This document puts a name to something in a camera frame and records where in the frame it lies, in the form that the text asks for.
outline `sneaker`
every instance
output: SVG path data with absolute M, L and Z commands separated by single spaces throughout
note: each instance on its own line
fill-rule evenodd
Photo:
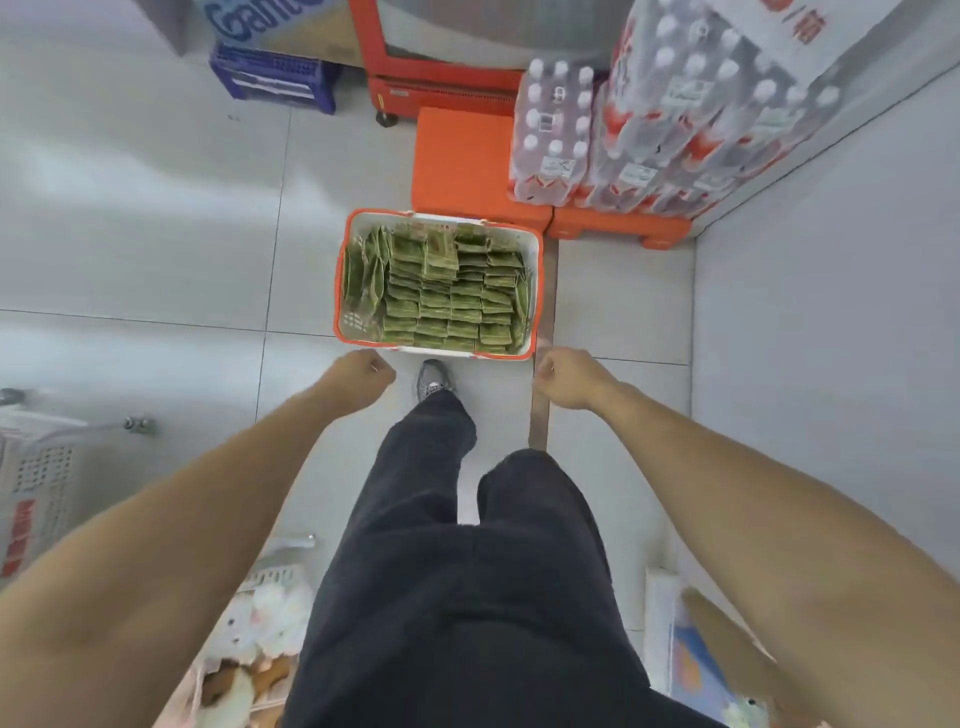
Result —
M 442 392 L 444 389 L 454 394 L 457 391 L 453 386 L 453 378 L 449 370 L 440 359 L 427 359 L 417 375 L 417 401 L 424 401 L 434 392 Z

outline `white plastic basket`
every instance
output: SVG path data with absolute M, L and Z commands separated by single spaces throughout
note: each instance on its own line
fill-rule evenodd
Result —
M 87 423 L 0 411 L 0 589 L 73 525 Z M 69 432 L 64 438 L 52 437 Z
M 530 271 L 531 295 L 530 309 L 527 312 L 528 319 L 531 322 L 527 338 L 523 346 L 516 354 L 491 354 L 481 352 L 452 352 L 447 349 L 424 349 L 422 347 L 397 346 L 396 344 L 383 344 L 380 342 L 363 341 L 361 339 L 351 339 L 345 336 L 340 330 L 341 322 L 341 282 L 343 281 L 344 252 L 347 244 L 355 236 L 366 237 L 372 230 L 385 225 L 392 228 L 399 223 L 423 223 L 426 227 L 432 229 L 450 230 L 456 229 L 461 223 L 470 223 L 487 228 L 492 234 L 501 235 L 514 240 L 520 247 L 520 253 L 523 256 L 523 262 Z M 357 209 L 347 218 L 347 227 L 344 230 L 344 241 L 340 246 L 340 255 L 337 258 L 337 272 L 334 282 L 334 316 L 333 331 L 337 338 L 345 344 L 354 344 L 362 347 L 383 347 L 399 352 L 412 352 L 419 354 L 428 354 L 430 356 L 446 356 L 458 358 L 485 358 L 485 359 L 529 359 L 534 355 L 537 348 L 537 327 L 540 324 L 540 308 L 542 301 L 543 287 L 543 237 L 539 232 L 524 228 L 519 225 L 509 223 L 489 223 L 484 220 L 477 220 L 469 217 L 450 217 L 448 215 L 428 215 L 420 212 L 396 212 L 389 209 Z

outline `tile floor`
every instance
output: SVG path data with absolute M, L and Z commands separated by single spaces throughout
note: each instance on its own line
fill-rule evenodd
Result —
M 327 117 L 234 102 L 196 62 L 0 44 L 0 98 L 0 386 L 43 411 L 159 424 L 152 439 L 107 437 L 83 516 L 252 424 L 346 350 L 331 336 L 333 253 L 352 209 L 409 206 L 416 132 L 376 126 L 358 83 Z M 555 341 L 687 411 L 692 277 L 690 246 L 564 242 Z M 419 361 L 387 356 L 399 383 L 326 433 L 278 523 L 317 534 L 315 578 L 413 401 Z M 470 522 L 482 473 L 526 445 L 532 366 L 454 371 L 480 435 L 461 475 Z M 554 410 L 550 422 L 548 449 L 594 509 L 639 630 L 663 514 L 598 421 Z

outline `hand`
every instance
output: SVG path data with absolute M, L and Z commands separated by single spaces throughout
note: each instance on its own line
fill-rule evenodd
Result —
M 330 365 L 313 388 L 323 394 L 333 417 L 366 409 L 394 383 L 396 372 L 373 349 L 346 353 Z
M 596 412 L 604 395 L 617 384 L 616 378 L 582 349 L 551 349 L 534 375 L 534 388 L 565 409 Z

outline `plastic crate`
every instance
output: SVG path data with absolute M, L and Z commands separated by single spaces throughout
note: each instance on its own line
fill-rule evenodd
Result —
M 236 48 L 217 43 L 210 68 L 234 99 L 258 99 L 334 113 L 340 63 Z

